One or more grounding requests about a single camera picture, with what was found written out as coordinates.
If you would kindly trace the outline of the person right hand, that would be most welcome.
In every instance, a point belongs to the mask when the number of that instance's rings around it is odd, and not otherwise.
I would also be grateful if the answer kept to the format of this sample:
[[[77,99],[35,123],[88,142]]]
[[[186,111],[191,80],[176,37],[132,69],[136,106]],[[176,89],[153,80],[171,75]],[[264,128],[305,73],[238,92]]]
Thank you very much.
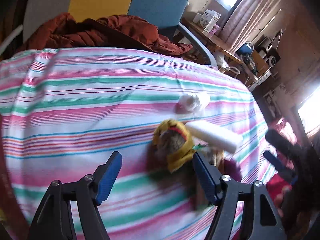
[[[281,218],[288,213],[289,209],[293,206],[293,195],[291,193],[292,187],[284,186],[281,189],[281,193],[276,195],[274,199],[274,205]]]

